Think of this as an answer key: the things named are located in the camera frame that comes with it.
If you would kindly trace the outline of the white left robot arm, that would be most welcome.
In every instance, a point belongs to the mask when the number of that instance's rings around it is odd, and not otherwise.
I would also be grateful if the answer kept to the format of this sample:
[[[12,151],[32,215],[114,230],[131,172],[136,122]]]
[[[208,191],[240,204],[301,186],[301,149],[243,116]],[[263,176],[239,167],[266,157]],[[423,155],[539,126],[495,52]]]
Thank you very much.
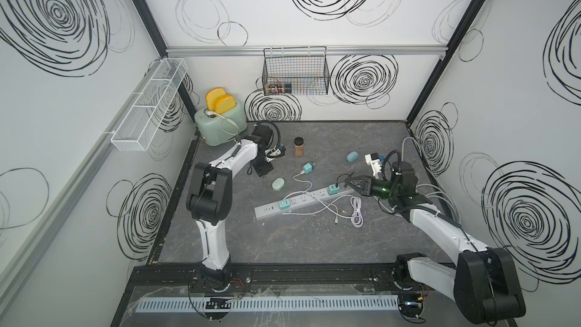
[[[280,147],[278,126],[272,121],[259,121],[251,133],[237,140],[223,155],[193,168],[186,208],[201,235],[200,275],[213,290],[224,291],[231,281],[225,219],[233,205],[233,180],[247,165],[259,176],[269,173],[273,169],[270,161],[278,157],[275,152]]]

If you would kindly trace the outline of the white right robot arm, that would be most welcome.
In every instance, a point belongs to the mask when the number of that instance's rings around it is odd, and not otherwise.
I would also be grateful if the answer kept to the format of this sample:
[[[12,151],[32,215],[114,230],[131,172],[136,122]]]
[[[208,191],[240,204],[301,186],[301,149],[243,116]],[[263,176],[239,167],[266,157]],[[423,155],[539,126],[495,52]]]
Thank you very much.
[[[344,184],[361,196],[387,201],[391,213],[422,230],[453,263],[445,266],[422,253],[400,255],[393,271],[399,287],[428,286],[454,301],[473,324],[493,324],[526,314],[512,256],[474,239],[460,222],[418,193],[419,179],[410,163],[383,164],[378,177],[347,177]]]

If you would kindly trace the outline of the white power strip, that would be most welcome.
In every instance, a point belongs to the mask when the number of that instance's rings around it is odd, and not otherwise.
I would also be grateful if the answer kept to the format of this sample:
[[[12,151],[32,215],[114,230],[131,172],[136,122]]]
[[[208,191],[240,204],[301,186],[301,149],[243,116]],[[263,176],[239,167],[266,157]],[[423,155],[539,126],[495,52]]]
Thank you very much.
[[[274,201],[254,208],[256,220],[265,220],[267,218],[278,216],[283,213],[293,213],[304,207],[312,205],[327,206],[331,202],[338,200],[343,196],[351,196],[355,193],[354,189],[340,189],[337,195],[329,195],[327,187],[316,189],[308,192],[293,192],[289,197],[280,201]]]

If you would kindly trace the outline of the teal charger with black cable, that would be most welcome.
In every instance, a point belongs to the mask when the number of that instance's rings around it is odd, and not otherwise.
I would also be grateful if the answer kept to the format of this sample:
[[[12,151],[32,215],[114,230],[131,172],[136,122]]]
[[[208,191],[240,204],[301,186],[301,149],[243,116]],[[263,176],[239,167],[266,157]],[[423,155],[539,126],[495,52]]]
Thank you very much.
[[[327,188],[329,195],[337,195],[340,192],[340,187],[338,184],[331,184]]]

